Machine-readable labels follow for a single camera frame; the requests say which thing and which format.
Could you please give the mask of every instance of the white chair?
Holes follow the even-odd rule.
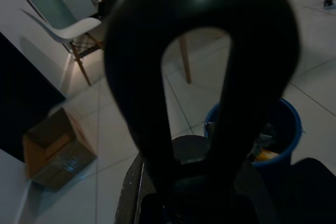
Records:
[[[88,31],[94,29],[95,27],[99,26],[101,24],[101,21],[95,18],[85,18],[82,19],[75,24],[64,28],[64,29],[54,29],[46,22],[40,20],[39,18],[35,17],[34,15],[26,12],[25,10],[22,10],[27,16],[29,16],[32,20],[34,20],[36,23],[38,23],[55,41],[67,44],[71,47],[72,53],[75,57],[75,61],[78,63],[78,66],[80,68],[80,71],[83,73],[88,85],[90,86],[90,80],[85,72],[85,69],[83,67],[82,62],[80,61],[79,53],[76,49],[76,46],[74,44],[74,39],[78,38],[81,35],[87,35],[93,42],[96,44],[99,48],[103,49],[103,45],[101,42],[96,40],[94,37],[92,37]]]

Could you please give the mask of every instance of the dark wall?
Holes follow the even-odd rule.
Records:
[[[0,33],[0,149],[23,161],[22,134],[64,96]]]

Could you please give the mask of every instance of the white wall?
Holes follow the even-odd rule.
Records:
[[[0,32],[59,89],[69,57],[67,50],[19,10],[37,16],[26,0],[0,0],[0,7]]]
[[[0,150],[0,223],[16,223],[28,186],[25,164]]]

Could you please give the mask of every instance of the wooden chair leg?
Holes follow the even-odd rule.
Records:
[[[75,56],[75,61],[77,62],[80,71],[81,71],[82,74],[84,75],[84,77],[85,77],[86,82],[88,83],[88,85],[91,86],[89,77],[88,77],[88,75],[87,75],[86,72],[85,72],[85,69],[84,69],[84,67],[83,67],[82,62],[80,61],[80,57],[79,57],[79,55],[78,55],[78,53],[77,53],[76,47],[75,47],[72,43],[70,43],[70,45],[71,45],[71,48],[72,48],[73,55]]]
[[[94,42],[94,43],[96,43],[96,45],[98,46],[98,47],[100,47],[100,49],[102,49],[103,50],[103,44],[102,44],[102,42],[100,42],[100,41],[98,41],[96,38],[94,38],[94,36],[92,36],[92,35],[90,35],[89,33],[85,33],[86,34],[86,36],[88,36],[90,39],[92,39],[92,41]]]
[[[178,39],[178,43],[180,44],[180,50],[183,60],[183,67],[185,72],[185,77],[187,79],[187,83],[191,83],[191,74],[190,74],[190,66],[189,66],[189,59],[188,59],[188,50],[187,50],[187,43],[184,36],[181,36]]]

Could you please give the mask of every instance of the cardboard box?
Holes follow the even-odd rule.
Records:
[[[96,158],[80,125],[64,109],[26,133],[23,146],[27,177],[54,190]]]

